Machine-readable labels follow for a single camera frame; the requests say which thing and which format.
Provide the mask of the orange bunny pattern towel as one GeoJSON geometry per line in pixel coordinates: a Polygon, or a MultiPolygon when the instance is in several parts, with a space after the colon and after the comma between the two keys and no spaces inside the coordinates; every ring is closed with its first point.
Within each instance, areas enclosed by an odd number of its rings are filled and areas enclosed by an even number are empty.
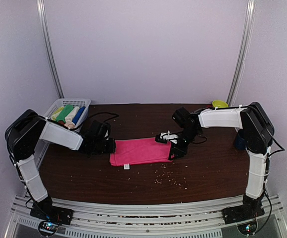
{"type": "Polygon", "coordinates": [[[64,126],[68,129],[74,129],[75,128],[75,124],[71,120],[66,121],[64,126]]]}

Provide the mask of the pink towel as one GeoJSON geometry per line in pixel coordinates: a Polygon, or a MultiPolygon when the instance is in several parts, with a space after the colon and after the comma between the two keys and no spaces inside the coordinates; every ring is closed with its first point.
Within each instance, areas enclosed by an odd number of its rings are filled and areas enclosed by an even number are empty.
{"type": "Polygon", "coordinates": [[[110,154],[112,166],[171,162],[171,143],[158,143],[154,138],[116,140],[116,149],[110,154]]]}

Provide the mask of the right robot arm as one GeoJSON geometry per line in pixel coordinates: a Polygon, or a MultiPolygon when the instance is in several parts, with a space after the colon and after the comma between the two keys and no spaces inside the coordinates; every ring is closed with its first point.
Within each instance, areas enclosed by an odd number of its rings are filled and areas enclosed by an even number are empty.
{"type": "Polygon", "coordinates": [[[169,159],[182,158],[187,154],[189,144],[202,134],[203,128],[233,127],[243,132],[245,149],[250,164],[248,183],[243,196],[239,215],[249,219],[257,211],[263,198],[264,187],[269,175],[269,157],[275,129],[258,102],[247,106],[231,108],[201,108],[189,112],[180,108],[172,115],[182,128],[181,132],[163,132],[159,138],[171,142],[169,159]]]}

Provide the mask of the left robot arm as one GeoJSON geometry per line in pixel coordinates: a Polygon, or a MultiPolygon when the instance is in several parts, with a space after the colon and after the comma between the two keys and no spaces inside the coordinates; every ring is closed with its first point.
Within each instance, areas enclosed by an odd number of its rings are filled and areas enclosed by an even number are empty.
{"type": "Polygon", "coordinates": [[[82,124],[65,126],[28,109],[5,131],[6,148],[15,166],[20,181],[33,201],[33,210],[45,220],[56,216],[53,201],[39,174],[42,149],[56,144],[87,156],[111,154],[116,151],[116,142],[107,121],[94,120],[86,131],[82,124]]]}

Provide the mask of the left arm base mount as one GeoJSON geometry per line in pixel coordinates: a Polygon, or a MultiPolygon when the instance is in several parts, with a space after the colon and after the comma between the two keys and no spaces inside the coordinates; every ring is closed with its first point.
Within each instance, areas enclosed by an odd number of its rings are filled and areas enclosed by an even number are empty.
{"type": "Polygon", "coordinates": [[[73,217],[73,210],[61,207],[52,207],[51,213],[46,215],[45,212],[34,207],[30,211],[30,216],[60,225],[70,225],[73,217]]]}

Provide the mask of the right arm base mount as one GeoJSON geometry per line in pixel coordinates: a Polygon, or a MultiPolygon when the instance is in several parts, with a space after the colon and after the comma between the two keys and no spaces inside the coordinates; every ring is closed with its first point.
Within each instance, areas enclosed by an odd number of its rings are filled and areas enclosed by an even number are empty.
{"type": "Polygon", "coordinates": [[[265,214],[263,208],[257,208],[252,211],[251,209],[246,210],[244,205],[227,207],[222,209],[221,212],[226,225],[254,219],[265,214]]]}

